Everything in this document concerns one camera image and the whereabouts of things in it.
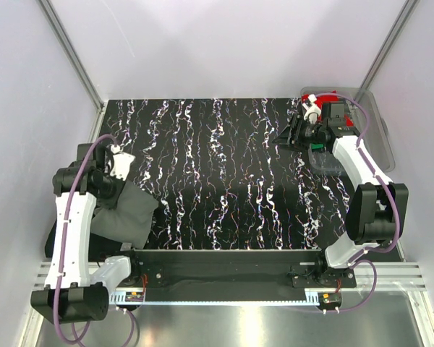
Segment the grey t shirt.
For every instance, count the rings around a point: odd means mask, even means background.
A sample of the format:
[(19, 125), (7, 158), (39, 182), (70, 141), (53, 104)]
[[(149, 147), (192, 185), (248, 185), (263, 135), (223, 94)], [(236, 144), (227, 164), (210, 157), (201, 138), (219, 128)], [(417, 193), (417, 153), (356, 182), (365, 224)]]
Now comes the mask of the grey t shirt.
[(114, 209), (100, 209), (90, 225), (92, 234), (143, 249), (158, 201), (132, 181), (126, 181)]

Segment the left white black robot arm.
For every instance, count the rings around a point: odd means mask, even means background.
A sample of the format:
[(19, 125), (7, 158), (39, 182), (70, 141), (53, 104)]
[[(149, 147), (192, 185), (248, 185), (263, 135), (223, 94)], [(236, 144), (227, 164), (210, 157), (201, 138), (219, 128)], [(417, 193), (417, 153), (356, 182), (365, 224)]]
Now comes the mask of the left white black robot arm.
[(134, 286), (141, 279), (142, 269), (128, 256), (108, 257), (94, 273), (88, 261), (95, 208), (117, 206), (133, 160), (115, 144), (81, 144), (76, 161), (53, 177), (53, 254), (43, 288), (32, 292), (30, 304), (54, 325), (103, 320), (116, 287), (121, 282)]

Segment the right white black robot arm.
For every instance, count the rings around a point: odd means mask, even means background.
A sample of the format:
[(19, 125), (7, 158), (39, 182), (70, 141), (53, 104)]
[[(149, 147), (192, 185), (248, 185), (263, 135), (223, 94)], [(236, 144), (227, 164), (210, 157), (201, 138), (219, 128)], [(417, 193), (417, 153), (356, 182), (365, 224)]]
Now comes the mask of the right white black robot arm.
[(355, 189), (345, 232), (320, 253), (312, 269), (311, 278), (321, 286), (346, 277), (370, 252), (391, 252), (403, 233), (409, 190), (379, 169), (365, 147), (364, 134), (348, 121), (343, 101), (318, 105), (310, 95), (273, 141), (297, 152), (322, 145), (340, 162)]

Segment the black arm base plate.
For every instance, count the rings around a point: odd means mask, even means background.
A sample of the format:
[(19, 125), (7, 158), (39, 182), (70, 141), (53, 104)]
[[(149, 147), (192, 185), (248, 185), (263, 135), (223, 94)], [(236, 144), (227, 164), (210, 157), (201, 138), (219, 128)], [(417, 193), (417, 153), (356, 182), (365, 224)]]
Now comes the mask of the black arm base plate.
[(354, 272), (328, 270), (315, 250), (141, 250), (134, 274), (149, 304), (293, 303), (306, 290), (356, 287)]

